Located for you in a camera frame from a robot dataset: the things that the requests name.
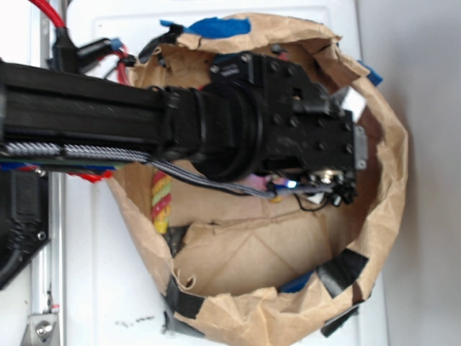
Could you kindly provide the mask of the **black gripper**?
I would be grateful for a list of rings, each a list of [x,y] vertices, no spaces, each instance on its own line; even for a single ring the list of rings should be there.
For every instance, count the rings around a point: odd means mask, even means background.
[[[300,65],[250,52],[215,59],[210,78],[210,93],[226,102],[230,135],[226,151],[210,159],[211,180],[278,174],[296,181],[297,194],[354,200],[367,137],[342,105],[347,89],[332,94]]]

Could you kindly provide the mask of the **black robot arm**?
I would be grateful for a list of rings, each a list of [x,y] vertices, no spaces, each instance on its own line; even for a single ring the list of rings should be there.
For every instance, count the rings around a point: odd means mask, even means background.
[[[139,89],[2,63],[1,163],[84,173],[138,162],[232,195],[353,201],[368,152],[347,89],[248,51],[210,74],[201,89]]]

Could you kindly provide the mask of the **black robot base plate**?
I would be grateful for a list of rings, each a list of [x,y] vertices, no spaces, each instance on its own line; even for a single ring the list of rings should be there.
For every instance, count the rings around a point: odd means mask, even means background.
[[[1,289],[49,242],[48,176],[1,172]]]

